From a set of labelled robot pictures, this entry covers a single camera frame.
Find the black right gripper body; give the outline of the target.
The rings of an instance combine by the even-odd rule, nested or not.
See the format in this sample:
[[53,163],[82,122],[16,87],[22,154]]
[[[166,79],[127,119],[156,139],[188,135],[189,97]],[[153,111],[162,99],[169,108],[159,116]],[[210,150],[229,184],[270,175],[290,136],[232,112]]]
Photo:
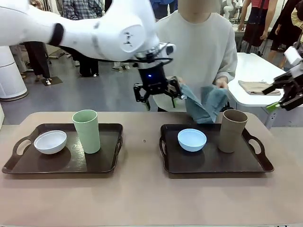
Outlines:
[[303,95],[303,67],[295,66],[290,69],[292,74],[291,98],[295,99]]

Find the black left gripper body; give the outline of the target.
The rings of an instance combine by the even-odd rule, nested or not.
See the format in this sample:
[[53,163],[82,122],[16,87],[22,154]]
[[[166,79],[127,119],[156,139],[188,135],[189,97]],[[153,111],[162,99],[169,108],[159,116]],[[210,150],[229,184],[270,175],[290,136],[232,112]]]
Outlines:
[[168,87],[168,81],[164,74],[163,64],[148,69],[138,69],[142,83],[136,86],[144,89],[149,95],[164,94]]

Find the person's left hand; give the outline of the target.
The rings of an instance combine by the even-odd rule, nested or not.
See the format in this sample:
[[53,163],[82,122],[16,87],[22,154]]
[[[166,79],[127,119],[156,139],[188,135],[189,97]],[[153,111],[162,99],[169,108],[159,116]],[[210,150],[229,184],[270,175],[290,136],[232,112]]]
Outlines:
[[216,85],[218,88],[227,89],[227,88],[228,88],[228,79],[227,79],[226,77],[218,78],[218,79],[215,81],[215,85]]

